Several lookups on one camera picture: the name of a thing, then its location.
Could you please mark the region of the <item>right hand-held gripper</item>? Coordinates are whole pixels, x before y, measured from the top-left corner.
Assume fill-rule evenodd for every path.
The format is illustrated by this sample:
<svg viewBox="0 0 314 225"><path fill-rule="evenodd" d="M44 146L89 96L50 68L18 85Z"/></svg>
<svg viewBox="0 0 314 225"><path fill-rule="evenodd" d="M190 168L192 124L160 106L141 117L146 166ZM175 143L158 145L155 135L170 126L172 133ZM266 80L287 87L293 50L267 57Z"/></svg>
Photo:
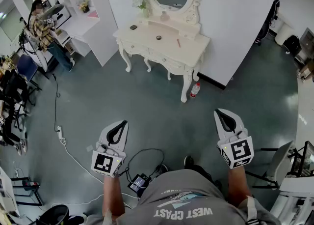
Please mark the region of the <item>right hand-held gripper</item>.
<svg viewBox="0 0 314 225"><path fill-rule="evenodd" d="M242 119L226 109L214 110L214 120L220 141L220 155L230 169L249 164L254 157L252 137L244 127Z"/></svg>

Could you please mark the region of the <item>person's right forearm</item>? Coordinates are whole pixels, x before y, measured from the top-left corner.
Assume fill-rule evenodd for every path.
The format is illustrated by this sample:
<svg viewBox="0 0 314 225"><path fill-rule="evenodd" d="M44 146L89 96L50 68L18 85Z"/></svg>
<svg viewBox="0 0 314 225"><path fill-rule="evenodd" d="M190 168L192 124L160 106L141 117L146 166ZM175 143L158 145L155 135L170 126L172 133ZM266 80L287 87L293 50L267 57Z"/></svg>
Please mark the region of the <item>person's right forearm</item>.
<svg viewBox="0 0 314 225"><path fill-rule="evenodd" d="M243 166L228 172L228 202L238 207L248 197L252 197Z"/></svg>

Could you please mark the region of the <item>cream dressing table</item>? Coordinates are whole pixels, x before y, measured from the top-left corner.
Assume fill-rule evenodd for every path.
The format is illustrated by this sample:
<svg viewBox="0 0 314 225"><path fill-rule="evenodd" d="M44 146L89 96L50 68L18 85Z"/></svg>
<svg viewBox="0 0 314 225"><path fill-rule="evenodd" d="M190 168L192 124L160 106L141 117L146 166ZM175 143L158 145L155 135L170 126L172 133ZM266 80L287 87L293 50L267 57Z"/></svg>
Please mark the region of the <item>cream dressing table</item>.
<svg viewBox="0 0 314 225"><path fill-rule="evenodd" d="M198 81L198 72L204 61L204 53L210 42L210 38L200 34L198 6L201 0L193 0L189 8L184 12L169 12L169 20L162 22L161 13L158 8L154 9L149 18L138 17L133 23L137 26L135 30L130 27L118 29L114 33L119 52L126 62L126 71L131 71L130 57L140 55L144 58L147 71L151 71L149 60L149 48L185 65L180 74L183 77L183 88L181 101L187 101L187 92L192 81ZM181 48L178 47L177 38L180 40Z"/></svg>

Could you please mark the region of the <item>clear water bottle red label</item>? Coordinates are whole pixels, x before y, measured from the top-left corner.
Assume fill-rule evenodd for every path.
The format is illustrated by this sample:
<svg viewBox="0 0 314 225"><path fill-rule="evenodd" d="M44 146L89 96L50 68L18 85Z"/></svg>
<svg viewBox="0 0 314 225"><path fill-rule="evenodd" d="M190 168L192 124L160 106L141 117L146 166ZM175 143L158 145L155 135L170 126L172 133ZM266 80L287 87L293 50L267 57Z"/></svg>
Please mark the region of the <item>clear water bottle red label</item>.
<svg viewBox="0 0 314 225"><path fill-rule="evenodd" d="M190 97L191 98L195 98L196 95L198 94L198 92L200 91L200 87L201 87L201 84L200 83L196 83L193 87L192 87L192 90L191 90L191 93L190 93Z"/></svg>

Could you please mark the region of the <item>black device with screen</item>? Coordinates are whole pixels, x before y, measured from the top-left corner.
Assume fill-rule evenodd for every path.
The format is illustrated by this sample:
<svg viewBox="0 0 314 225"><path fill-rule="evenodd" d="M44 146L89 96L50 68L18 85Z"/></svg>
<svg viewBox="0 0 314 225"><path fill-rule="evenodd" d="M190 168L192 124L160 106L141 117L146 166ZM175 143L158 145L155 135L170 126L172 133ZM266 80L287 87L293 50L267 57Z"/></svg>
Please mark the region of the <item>black device with screen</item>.
<svg viewBox="0 0 314 225"><path fill-rule="evenodd" d="M128 188L135 192L138 198L141 198L151 181L152 179L145 174L137 174L133 180L129 181Z"/></svg>

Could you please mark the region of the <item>person's black trousers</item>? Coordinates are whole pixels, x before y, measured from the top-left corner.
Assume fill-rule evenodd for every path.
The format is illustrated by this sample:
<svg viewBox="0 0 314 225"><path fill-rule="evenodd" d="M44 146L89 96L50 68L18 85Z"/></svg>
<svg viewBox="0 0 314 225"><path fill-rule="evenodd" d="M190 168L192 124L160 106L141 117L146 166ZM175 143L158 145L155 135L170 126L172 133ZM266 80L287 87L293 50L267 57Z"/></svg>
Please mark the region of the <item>person's black trousers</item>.
<svg viewBox="0 0 314 225"><path fill-rule="evenodd" d="M192 165L188 167L191 170L194 170L198 173L200 173L203 177L205 177L207 180L209 180L216 188L218 188L220 191L222 191L222 184L219 180L213 180L212 176L207 173L201 166L199 165Z"/></svg>

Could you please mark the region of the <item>person's right shoe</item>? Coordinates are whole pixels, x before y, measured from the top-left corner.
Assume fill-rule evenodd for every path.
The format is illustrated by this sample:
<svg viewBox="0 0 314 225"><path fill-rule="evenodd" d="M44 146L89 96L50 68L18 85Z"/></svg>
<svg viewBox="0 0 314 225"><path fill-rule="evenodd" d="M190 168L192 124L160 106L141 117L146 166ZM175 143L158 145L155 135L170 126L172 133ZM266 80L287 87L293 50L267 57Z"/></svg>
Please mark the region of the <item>person's right shoe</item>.
<svg viewBox="0 0 314 225"><path fill-rule="evenodd" d="M194 167L194 160L190 155L188 155L184 158L183 164L185 169L191 169Z"/></svg>

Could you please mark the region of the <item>white power strip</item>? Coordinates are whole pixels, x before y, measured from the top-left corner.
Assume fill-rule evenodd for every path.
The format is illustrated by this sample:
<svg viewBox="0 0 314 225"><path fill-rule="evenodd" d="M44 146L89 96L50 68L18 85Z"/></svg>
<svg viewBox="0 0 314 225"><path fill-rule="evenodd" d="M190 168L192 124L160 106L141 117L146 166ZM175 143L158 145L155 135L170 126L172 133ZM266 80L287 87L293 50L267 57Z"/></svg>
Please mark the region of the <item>white power strip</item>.
<svg viewBox="0 0 314 225"><path fill-rule="evenodd" d="M58 134L58 138L59 138L59 141L61 142L62 145L66 145L66 139L64 138L63 136L63 132L62 132L62 128L61 126L57 126L57 134Z"/></svg>

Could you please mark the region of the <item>person's gray shirt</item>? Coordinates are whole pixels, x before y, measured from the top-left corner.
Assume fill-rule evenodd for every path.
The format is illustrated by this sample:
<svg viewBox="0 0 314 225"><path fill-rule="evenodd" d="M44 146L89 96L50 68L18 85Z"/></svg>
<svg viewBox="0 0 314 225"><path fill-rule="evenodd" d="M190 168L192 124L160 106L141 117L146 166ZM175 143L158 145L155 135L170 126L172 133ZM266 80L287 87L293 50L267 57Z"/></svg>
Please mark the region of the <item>person's gray shirt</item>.
<svg viewBox="0 0 314 225"><path fill-rule="evenodd" d="M200 173L166 172L144 191L138 205L123 215L112 211L90 215L86 225L281 225L253 197L227 202L219 189Z"/></svg>

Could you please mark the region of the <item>white side table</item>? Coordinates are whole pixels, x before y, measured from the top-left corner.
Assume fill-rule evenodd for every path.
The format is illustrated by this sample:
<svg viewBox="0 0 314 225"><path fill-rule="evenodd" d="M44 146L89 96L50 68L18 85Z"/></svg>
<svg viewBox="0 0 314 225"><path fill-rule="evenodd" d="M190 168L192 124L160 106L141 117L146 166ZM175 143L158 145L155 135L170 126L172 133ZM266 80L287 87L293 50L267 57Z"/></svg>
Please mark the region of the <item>white side table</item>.
<svg viewBox="0 0 314 225"><path fill-rule="evenodd" d="M281 225L314 225L314 176L285 178L270 213Z"/></svg>

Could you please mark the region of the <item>black trash can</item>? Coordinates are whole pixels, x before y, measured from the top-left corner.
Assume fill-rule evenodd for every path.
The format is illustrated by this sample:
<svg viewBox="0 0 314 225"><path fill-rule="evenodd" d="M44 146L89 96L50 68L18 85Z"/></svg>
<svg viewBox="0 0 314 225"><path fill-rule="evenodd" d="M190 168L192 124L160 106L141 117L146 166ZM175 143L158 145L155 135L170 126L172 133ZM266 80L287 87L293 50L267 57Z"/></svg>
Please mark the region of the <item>black trash can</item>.
<svg viewBox="0 0 314 225"><path fill-rule="evenodd" d="M56 205L47 210L38 220L37 225L66 225L69 219L69 208Z"/></svg>

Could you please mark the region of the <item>black office chair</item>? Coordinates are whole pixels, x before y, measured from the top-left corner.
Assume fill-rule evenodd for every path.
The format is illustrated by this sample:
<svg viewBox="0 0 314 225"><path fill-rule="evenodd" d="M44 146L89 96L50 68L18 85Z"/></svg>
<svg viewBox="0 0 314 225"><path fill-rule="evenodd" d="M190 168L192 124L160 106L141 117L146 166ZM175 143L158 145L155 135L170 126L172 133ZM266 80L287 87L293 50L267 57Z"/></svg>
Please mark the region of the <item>black office chair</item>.
<svg viewBox="0 0 314 225"><path fill-rule="evenodd" d="M29 88L26 80L16 70L6 70L0 79L0 100L7 103L13 113L9 115L14 118L14 127L22 132L20 118L28 114L26 110L29 101Z"/></svg>

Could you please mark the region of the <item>blue chair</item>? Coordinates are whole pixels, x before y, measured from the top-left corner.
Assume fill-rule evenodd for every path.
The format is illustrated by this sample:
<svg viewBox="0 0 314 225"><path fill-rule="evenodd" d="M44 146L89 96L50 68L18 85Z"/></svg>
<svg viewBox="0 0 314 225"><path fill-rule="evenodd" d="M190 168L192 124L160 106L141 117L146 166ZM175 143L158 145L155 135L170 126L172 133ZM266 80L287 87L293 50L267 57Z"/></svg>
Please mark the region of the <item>blue chair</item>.
<svg viewBox="0 0 314 225"><path fill-rule="evenodd" d="M37 90L41 90L39 85L32 80L38 70L38 65L30 56L22 54L17 62L16 67L18 73L23 76L28 83L33 84Z"/></svg>

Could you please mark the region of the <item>white box appliance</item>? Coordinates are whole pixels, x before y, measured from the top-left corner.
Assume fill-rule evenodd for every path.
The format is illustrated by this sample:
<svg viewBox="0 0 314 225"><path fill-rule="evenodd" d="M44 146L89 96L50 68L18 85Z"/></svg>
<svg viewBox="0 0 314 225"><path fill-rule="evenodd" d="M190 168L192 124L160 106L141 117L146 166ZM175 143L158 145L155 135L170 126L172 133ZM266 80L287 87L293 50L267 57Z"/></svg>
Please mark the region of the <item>white box appliance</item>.
<svg viewBox="0 0 314 225"><path fill-rule="evenodd" d="M56 22L55 26L57 28L65 23L70 17L71 14L69 13L66 6L62 4L57 4L52 7L52 18Z"/></svg>

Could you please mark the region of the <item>yellow flowers in pot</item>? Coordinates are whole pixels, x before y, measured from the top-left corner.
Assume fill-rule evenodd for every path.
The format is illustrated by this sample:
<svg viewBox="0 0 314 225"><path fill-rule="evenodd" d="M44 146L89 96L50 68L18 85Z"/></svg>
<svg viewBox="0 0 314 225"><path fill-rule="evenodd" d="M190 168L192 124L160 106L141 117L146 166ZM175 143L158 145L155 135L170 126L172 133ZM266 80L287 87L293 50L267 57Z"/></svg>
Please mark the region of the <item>yellow flowers in pot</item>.
<svg viewBox="0 0 314 225"><path fill-rule="evenodd" d="M81 10L83 13L89 12L90 11L89 2L90 0L84 0L81 3L79 3L78 4L79 10Z"/></svg>

